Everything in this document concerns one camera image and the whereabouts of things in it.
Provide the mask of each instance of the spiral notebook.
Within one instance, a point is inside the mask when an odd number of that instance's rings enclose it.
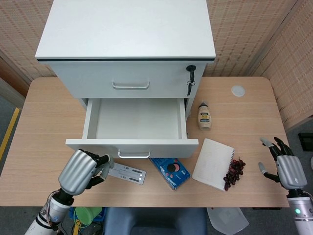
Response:
[[[204,139],[192,178],[224,191],[224,177],[228,173],[235,149],[225,144]]]

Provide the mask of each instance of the dark red grapes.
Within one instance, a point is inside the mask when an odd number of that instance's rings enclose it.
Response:
[[[240,175],[243,175],[243,169],[246,164],[243,160],[238,157],[238,160],[233,159],[233,161],[230,164],[228,173],[223,178],[225,181],[224,189],[225,191],[228,191],[231,185],[235,185],[236,181],[240,180]]]

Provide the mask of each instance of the green cup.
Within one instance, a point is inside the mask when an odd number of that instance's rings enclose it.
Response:
[[[93,219],[102,211],[102,207],[76,207],[74,216],[76,215],[82,224],[90,225]]]

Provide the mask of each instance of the table surface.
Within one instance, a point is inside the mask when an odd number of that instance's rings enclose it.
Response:
[[[231,87],[242,85],[246,94],[235,97]],[[210,131],[197,126],[201,100],[209,102]],[[0,206],[42,206],[51,191],[59,189],[58,176],[73,150],[66,139],[82,137],[85,109],[58,78],[31,83],[22,114],[0,177]],[[287,207],[287,192],[259,171],[262,161],[269,172],[276,167],[259,138],[274,136],[287,142],[270,82],[263,77],[204,77],[187,120],[190,139],[199,146],[181,162],[192,174],[203,139],[235,148],[235,158],[246,162],[244,175],[222,192],[190,178],[172,190],[148,159],[116,159],[117,163],[147,172],[143,185],[109,176],[83,194],[74,206],[104,207]]]

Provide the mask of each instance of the robotic hand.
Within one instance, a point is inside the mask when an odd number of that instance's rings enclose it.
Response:
[[[25,235],[63,235],[58,225],[73,204],[73,196],[105,181],[113,167],[114,161],[109,155],[99,157],[82,149],[76,150],[59,176],[61,188],[48,196]]]
[[[313,202],[312,196],[303,191],[308,184],[300,160],[282,140],[274,137],[280,149],[270,141],[260,138],[263,145],[269,148],[277,168],[277,175],[270,174],[262,163],[261,173],[289,191],[287,200],[299,235],[313,235]]]

